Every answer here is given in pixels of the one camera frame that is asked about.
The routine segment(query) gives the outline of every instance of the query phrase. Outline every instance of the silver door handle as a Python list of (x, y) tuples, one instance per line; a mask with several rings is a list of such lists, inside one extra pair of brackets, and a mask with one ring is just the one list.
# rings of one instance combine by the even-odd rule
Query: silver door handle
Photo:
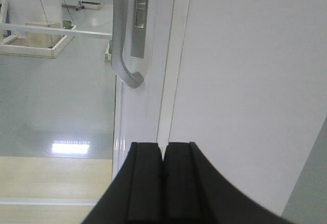
[(127, 0), (113, 0), (111, 66), (115, 74), (129, 87), (139, 87), (144, 78), (141, 73), (130, 73), (123, 59), (127, 23)]

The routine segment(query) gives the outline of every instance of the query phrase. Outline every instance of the shiny floor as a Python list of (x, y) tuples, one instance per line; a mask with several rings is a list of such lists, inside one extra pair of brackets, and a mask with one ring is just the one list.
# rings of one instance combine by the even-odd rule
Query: shiny floor
[[(112, 5), (62, 10), (79, 30), (111, 32)], [(80, 223), (108, 187), (115, 75), (107, 45), (75, 37), (56, 59), (0, 55), (0, 223)], [(54, 150), (74, 143), (86, 147)]]

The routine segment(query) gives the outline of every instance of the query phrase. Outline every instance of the green object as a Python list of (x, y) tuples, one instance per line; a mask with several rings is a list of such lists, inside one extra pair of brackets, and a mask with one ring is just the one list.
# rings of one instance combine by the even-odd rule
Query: green object
[(73, 27), (72, 22), (70, 20), (63, 20), (62, 21), (62, 27), (64, 29), (70, 30)]
[(109, 54), (112, 53), (112, 40), (109, 41)]

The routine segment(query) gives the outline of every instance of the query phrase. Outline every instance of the white wall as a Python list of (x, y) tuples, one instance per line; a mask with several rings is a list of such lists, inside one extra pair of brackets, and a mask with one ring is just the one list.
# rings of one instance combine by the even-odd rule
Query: white wall
[[(62, 23), (60, 0), (42, 0), (49, 22)], [(46, 21), (40, 0), (9, 0), (9, 17), (11, 24), (25, 25), (30, 21)], [(16, 32), (25, 37), (24, 32)]]
[(169, 140), (277, 214), (327, 114), (325, 2), (190, 1)]

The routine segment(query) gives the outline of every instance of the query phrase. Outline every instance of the glass panel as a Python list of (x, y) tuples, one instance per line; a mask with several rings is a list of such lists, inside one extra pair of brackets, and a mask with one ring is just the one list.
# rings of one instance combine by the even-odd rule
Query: glass panel
[[(112, 32), (112, 4), (65, 2), (9, 0), (8, 23)], [(2, 33), (0, 223), (80, 223), (111, 182), (109, 39)]]

